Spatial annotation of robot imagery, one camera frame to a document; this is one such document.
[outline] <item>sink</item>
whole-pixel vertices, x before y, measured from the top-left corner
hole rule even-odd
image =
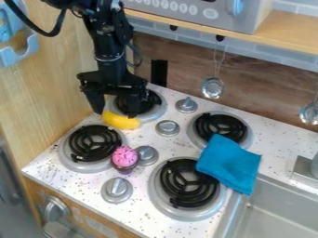
[[[251,197],[233,192],[215,238],[317,238],[318,196],[258,176]]]

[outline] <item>burner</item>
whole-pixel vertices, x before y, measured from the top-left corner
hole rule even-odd
[[[110,97],[108,106],[111,112],[127,115],[128,97]],[[138,118],[142,124],[150,123],[165,114],[166,108],[167,103],[165,98],[158,92],[149,90],[148,100],[141,102],[139,114],[136,118]]]
[[[220,134],[239,143],[245,136],[247,126],[230,115],[204,113],[195,120],[195,130],[206,142],[214,134]]]
[[[195,170],[196,160],[173,158],[158,165],[149,177],[153,205],[170,218],[197,221],[210,218],[223,206],[226,188]]]
[[[64,135],[58,147],[60,162],[77,173],[97,173],[112,167],[113,151],[126,145],[120,130],[104,125],[77,127]]]
[[[107,126],[83,126],[70,135],[74,162],[95,162],[110,156],[122,145],[118,133]]]
[[[118,109],[125,115],[128,113],[128,101],[129,97],[127,96],[118,96],[115,99],[115,104]],[[143,100],[140,104],[139,114],[146,113],[150,111],[154,105],[161,105],[163,102],[160,97],[153,91],[149,90],[149,95],[147,100]]]
[[[252,144],[251,127],[240,117],[227,112],[206,112],[195,116],[187,128],[189,139],[204,149],[214,134],[220,134],[247,149]]]
[[[160,173],[164,191],[171,197],[173,207],[199,207],[213,199],[219,182],[195,170],[196,161],[168,161]]]

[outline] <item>black cable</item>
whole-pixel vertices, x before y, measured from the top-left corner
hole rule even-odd
[[[71,9],[71,12],[72,12],[73,15],[75,15],[76,18],[78,18],[78,19],[82,19],[82,18],[83,18],[83,15],[82,15],[82,14],[80,14],[80,13],[75,13],[72,9]]]
[[[137,57],[139,58],[139,62],[134,64],[134,63],[130,62],[129,60],[126,60],[126,63],[130,67],[136,69],[141,65],[141,63],[143,61],[142,55],[140,54],[139,50],[134,45],[128,43],[127,46],[137,55]]]
[[[28,27],[34,30],[37,33],[42,34],[43,36],[53,37],[60,33],[61,25],[65,18],[65,13],[67,9],[63,9],[58,18],[57,23],[55,24],[53,30],[49,33],[43,31],[38,26],[36,26],[28,17],[24,15],[24,13],[19,9],[19,7],[13,2],[13,0],[5,0],[7,6],[17,15],[17,17],[24,22]]]

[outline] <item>countertop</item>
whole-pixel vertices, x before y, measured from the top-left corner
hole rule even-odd
[[[312,158],[317,152],[317,133],[196,97],[192,99],[198,103],[198,111],[181,113],[175,109],[175,103],[188,95],[160,86],[149,85],[149,88],[166,98],[167,112],[160,119],[139,129],[124,131],[124,134],[129,146],[137,148],[151,145],[158,150],[160,158],[155,165],[138,166],[131,175],[124,176],[134,187],[134,193],[128,201],[112,205],[101,198],[100,189],[103,183],[121,176],[115,169],[78,174],[65,168],[58,158],[58,141],[25,166],[22,169],[23,175],[141,237],[213,237],[226,204],[212,218],[197,222],[177,221],[163,215],[152,205],[147,193],[147,182],[152,170],[164,160],[178,156],[198,157],[200,150],[188,139],[186,125],[198,113],[223,111],[243,118],[252,127],[254,138],[248,150],[262,154],[259,173],[318,194],[318,191],[290,179],[297,156]],[[154,127],[161,120],[176,121],[181,127],[180,133],[173,138],[158,136]],[[95,114],[87,117],[80,125],[93,123],[100,123]],[[228,189],[227,193],[229,198],[232,190]]]

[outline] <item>pink toy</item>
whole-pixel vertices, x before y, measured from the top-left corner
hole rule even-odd
[[[139,157],[135,150],[129,146],[116,149],[112,155],[112,164],[119,172],[130,173],[136,166]]]

